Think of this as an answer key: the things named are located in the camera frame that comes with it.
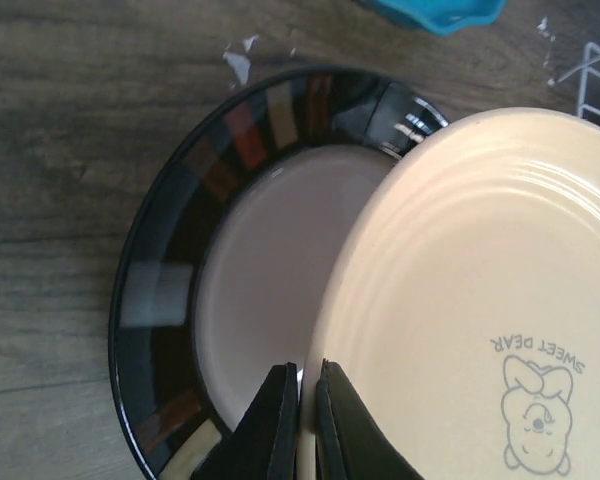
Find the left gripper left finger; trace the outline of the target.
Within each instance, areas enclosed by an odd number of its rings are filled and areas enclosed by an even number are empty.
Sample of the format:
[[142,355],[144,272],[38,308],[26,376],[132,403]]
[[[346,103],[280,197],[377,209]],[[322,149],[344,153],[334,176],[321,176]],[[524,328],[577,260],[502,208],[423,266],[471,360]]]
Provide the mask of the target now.
[[292,479],[298,438],[297,366],[275,365],[231,435],[194,479]]

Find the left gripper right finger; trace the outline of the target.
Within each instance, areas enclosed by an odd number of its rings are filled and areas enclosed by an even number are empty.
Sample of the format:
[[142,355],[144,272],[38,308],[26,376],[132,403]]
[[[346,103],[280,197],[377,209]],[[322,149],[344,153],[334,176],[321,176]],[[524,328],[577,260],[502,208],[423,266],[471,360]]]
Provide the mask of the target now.
[[384,436],[336,362],[322,364],[315,407],[320,479],[422,480]]

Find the yellow bear plate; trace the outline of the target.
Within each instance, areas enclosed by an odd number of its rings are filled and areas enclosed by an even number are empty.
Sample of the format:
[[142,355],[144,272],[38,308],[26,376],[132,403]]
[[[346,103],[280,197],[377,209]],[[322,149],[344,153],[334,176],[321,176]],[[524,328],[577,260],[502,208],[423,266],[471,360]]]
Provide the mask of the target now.
[[600,127],[487,111],[391,170],[323,297],[301,479],[327,365],[427,479],[600,479]]

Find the black rimmed beige plate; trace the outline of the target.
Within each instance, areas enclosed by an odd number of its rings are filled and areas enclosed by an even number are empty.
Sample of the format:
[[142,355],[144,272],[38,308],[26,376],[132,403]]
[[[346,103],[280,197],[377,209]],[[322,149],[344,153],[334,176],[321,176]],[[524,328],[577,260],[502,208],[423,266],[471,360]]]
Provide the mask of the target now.
[[217,450],[273,366],[296,398],[352,225],[445,125],[384,75],[312,67],[236,94],[178,147],[131,227],[109,321],[116,410],[147,478],[227,477]]

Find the blue dotted plate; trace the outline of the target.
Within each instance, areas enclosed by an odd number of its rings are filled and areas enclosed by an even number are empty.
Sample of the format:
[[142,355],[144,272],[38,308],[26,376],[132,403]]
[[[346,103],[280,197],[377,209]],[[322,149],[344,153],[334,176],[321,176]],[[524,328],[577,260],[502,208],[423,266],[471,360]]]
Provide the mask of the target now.
[[461,29],[492,24],[505,0],[368,0],[361,6],[405,28],[447,36]]

